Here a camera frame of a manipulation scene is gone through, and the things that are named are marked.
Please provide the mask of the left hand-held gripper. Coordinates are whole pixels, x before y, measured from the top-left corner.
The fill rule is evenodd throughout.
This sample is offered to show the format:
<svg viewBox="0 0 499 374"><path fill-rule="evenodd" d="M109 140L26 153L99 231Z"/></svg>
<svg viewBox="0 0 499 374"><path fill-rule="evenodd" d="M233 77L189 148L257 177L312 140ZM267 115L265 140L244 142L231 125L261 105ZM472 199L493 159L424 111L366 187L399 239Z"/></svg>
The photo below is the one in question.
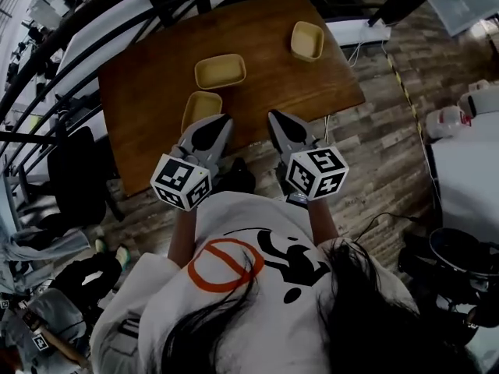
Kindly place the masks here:
<svg viewBox="0 0 499 374"><path fill-rule="evenodd" d="M228 114L212 115L188 126L171 152L161 156L150 179L157 197L184 211L204 201L213 189L212 179L232 130Z"/></svg>

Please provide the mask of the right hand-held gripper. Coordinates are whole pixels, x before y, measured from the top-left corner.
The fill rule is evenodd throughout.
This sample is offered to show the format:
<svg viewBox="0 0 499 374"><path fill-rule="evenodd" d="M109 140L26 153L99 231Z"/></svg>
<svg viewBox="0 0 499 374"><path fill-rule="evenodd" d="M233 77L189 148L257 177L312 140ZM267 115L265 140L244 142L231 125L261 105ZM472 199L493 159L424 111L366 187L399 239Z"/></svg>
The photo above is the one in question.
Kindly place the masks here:
<svg viewBox="0 0 499 374"><path fill-rule="evenodd" d="M296 145L314 146L317 138L308 122L278 110L268 112L268 130L281 157L289 157L284 181L302 199L314 201L337 194L344 185L349 166L334 146L293 153Z"/></svg>

